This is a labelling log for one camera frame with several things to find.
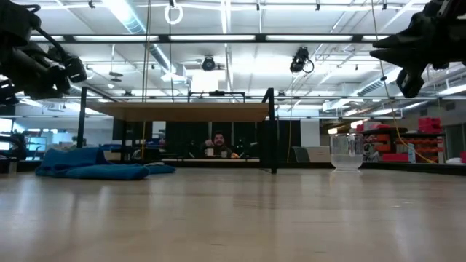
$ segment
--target chair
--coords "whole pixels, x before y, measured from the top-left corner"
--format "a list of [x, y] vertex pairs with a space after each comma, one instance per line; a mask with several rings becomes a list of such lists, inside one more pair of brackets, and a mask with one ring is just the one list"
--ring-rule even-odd
[[309, 163], [309, 154], [307, 153], [307, 150], [305, 148], [302, 148], [300, 146], [294, 146], [293, 147], [294, 154], [296, 156], [296, 161], [298, 163]]

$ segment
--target glass jar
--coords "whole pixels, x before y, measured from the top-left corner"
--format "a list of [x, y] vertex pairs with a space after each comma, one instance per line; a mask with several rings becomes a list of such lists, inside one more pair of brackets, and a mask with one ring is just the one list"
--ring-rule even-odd
[[330, 136], [331, 163], [337, 171], [355, 171], [363, 164], [364, 137], [361, 134]]

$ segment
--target wooden floor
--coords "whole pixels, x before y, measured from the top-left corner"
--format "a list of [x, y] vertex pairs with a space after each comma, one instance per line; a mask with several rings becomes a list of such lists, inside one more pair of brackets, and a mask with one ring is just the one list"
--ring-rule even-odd
[[184, 169], [0, 176], [0, 261], [466, 261], [466, 178]]

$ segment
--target man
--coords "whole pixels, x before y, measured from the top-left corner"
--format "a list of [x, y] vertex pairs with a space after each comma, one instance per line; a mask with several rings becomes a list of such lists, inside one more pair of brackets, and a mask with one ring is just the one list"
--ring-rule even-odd
[[232, 150], [225, 146], [225, 138], [222, 132], [216, 132], [216, 136], [213, 138], [213, 141], [211, 139], [208, 139], [201, 144], [201, 154], [207, 156], [205, 150], [208, 148], [213, 149], [214, 156], [221, 156], [221, 152], [226, 152], [226, 158], [232, 157]]

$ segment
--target blue fabric pile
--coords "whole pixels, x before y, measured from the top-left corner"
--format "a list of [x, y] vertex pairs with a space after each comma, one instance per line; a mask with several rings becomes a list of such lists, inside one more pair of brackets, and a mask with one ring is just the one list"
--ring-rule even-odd
[[112, 164], [101, 148], [50, 149], [36, 169], [36, 175], [44, 177], [107, 180], [140, 180], [148, 175], [173, 172], [175, 168], [167, 165]]

